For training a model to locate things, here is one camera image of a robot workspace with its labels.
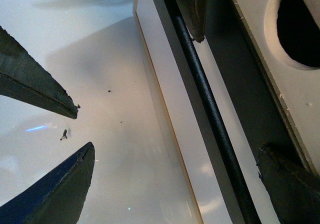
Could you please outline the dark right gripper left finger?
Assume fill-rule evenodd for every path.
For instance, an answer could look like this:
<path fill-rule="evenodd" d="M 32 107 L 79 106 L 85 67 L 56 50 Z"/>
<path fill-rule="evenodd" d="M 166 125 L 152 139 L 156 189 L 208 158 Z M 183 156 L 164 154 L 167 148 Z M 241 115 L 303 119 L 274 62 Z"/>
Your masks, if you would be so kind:
<path fill-rule="evenodd" d="M 201 43 L 205 39 L 208 0 L 176 0 L 192 38 Z"/>

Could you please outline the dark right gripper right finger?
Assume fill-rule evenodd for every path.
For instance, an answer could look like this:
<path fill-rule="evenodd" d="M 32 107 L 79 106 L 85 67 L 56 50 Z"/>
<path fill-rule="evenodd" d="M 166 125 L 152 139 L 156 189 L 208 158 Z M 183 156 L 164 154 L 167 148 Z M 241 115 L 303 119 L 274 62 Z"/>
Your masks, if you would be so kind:
<path fill-rule="evenodd" d="M 320 222 L 320 178 L 263 145 L 258 152 L 259 177 L 281 224 Z"/>

